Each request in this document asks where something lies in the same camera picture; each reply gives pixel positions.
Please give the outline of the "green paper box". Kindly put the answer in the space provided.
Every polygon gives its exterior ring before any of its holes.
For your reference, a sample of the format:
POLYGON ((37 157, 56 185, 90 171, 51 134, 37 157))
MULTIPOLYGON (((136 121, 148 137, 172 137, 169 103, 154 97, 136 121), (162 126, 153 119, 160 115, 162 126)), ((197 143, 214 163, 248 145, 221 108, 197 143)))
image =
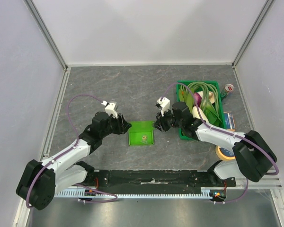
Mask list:
POLYGON ((128 130, 129 146, 144 146, 154 144, 153 121, 135 121, 128 130))

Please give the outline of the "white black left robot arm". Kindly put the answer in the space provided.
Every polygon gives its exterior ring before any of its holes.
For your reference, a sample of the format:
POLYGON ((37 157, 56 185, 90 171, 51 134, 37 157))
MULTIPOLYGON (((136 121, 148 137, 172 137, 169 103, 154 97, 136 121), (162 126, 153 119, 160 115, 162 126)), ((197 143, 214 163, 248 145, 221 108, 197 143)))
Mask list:
POLYGON ((77 139, 43 161, 29 161, 16 188, 16 194, 25 200, 26 207, 42 210, 52 201, 54 195, 78 183, 89 186, 94 182, 94 168, 82 161, 98 149, 103 138, 125 134, 131 124, 122 114, 113 116, 97 112, 77 139))

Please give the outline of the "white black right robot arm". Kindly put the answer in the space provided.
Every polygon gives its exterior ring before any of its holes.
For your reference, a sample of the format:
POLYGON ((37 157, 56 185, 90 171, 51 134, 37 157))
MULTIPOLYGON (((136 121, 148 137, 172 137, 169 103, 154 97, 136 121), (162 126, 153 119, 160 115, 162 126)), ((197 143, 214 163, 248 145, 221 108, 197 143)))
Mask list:
POLYGON ((253 130, 248 133, 231 132, 216 127, 204 120, 203 117, 193 117, 184 102, 170 104, 170 100, 159 98, 156 106, 160 112, 156 114, 154 127, 160 131, 179 128, 188 138, 208 142, 233 152, 235 159, 220 161, 213 166, 213 171, 207 174, 208 183, 212 186, 220 185, 231 177, 245 177, 252 182, 259 182, 273 167, 277 158, 261 135, 253 130))

